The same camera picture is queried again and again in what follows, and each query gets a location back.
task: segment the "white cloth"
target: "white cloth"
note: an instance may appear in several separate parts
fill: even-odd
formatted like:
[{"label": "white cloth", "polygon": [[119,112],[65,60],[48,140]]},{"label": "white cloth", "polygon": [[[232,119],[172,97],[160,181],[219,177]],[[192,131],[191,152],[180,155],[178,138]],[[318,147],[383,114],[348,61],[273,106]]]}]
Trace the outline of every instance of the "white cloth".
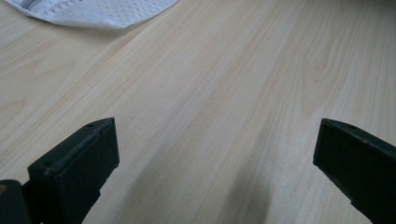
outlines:
[{"label": "white cloth", "polygon": [[22,14],[55,24],[120,29],[150,19],[177,0],[6,0]]}]

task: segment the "wood grain pattern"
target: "wood grain pattern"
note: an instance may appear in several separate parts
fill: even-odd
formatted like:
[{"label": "wood grain pattern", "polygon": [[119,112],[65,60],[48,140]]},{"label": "wood grain pattern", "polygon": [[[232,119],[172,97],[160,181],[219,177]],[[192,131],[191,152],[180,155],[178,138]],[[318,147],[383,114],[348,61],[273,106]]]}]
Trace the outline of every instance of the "wood grain pattern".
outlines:
[{"label": "wood grain pattern", "polygon": [[321,118],[396,145],[387,1],[180,0],[125,30],[0,2],[0,178],[115,117],[120,167],[84,223],[370,223],[312,164]]}]

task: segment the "table surface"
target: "table surface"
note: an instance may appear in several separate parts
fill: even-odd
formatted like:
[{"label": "table surface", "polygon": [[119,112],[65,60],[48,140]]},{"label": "table surface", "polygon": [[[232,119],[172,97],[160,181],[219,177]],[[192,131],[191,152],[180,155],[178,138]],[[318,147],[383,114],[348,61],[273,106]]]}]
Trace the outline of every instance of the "table surface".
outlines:
[{"label": "table surface", "polygon": [[124,30],[0,1],[0,179],[115,117],[120,167],[84,223],[370,223],[313,165],[322,118],[396,145],[395,7],[180,0]]}]

